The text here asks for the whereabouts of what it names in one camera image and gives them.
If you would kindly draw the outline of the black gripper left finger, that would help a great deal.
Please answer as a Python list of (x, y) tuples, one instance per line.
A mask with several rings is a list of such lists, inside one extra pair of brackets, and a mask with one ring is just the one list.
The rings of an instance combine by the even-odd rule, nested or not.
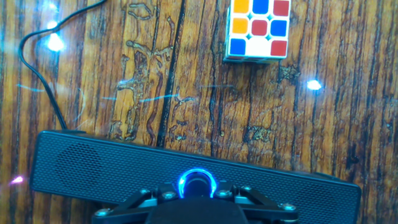
[(160, 184), (154, 190), (138, 190), (118, 206), (114, 208), (102, 208), (96, 211), (91, 217), (91, 223), (145, 223), (153, 209), (179, 198), (180, 194), (178, 190), (170, 183)]

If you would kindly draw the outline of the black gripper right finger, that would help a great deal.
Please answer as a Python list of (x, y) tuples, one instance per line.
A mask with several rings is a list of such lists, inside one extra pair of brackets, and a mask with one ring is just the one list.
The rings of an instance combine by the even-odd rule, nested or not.
[(220, 182), (214, 191), (214, 199), (233, 202), (249, 223), (299, 222), (299, 213), (295, 205), (276, 203), (248, 185), (237, 187), (231, 182)]

